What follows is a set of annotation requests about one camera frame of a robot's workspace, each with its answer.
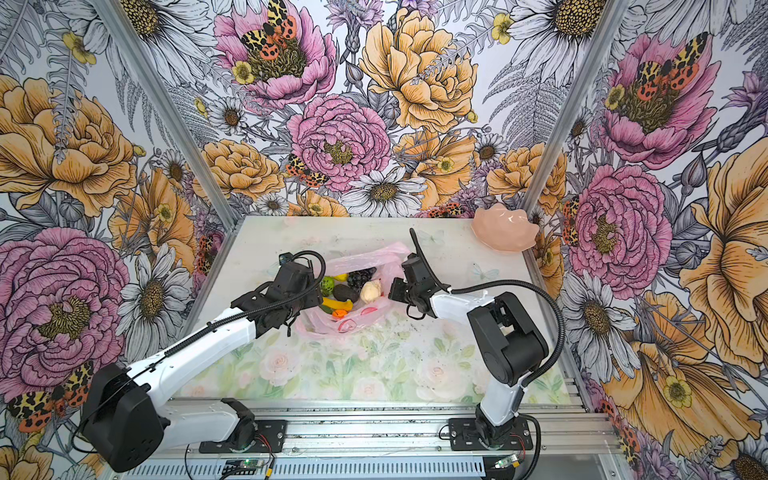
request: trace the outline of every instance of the metal post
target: metal post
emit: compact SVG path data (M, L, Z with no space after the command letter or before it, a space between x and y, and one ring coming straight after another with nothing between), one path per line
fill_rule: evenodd
M547 183L547 177L558 162L565 136L578 116L581 102L584 101L587 90L594 88L595 72L598 71L605 55L611 50L611 43L618 32L624 14L629 9L629 3L630 0L608 0L603 9L600 22L590 41L587 56L574 76L571 90L565 98L565 104L560 110L552 133L549 134L544 153L541 155L541 163L538 165L531 179L531 184L523 197L522 208L529 213L538 203L538 198Z
M134 69L134 73L136 73L144 93L147 94L154 108L166 121L166 128L173 135L184 158L190 163L192 171L197 176L197 180L200 181L200 185L210 199L211 205L218 213L224 230L227 233L231 232L237 225L237 217L227 203L227 199L221 193L221 189L210 172L210 168L203 161L202 154L195 144L192 133L187 129L187 125L184 123L176 105L170 99L160 74L157 73L157 69L149 60L151 57L146 45L139 39L134 26L131 24L128 16L125 15L120 0L106 0L104 2L92 2L91 4L98 13L99 18L106 25L112 40L127 59L129 67Z

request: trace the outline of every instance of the pink plastic bag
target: pink plastic bag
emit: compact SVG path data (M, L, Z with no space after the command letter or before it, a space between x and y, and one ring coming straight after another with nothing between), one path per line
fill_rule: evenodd
M396 302L387 298L392 281L396 277L403 277L400 266L411 250L401 242L395 242L379 250L341 257L329 260L326 264L326 275L336 276L342 273L363 270L372 266L376 272L371 280L379 280L382 284L382 296L377 300L365 304L362 300L355 302L353 310L342 319L334 318L323 312L320 307L302 310L300 321L296 322L296 329L303 335L313 338L325 336L341 336L356 332L368 325L378 322L389 313Z

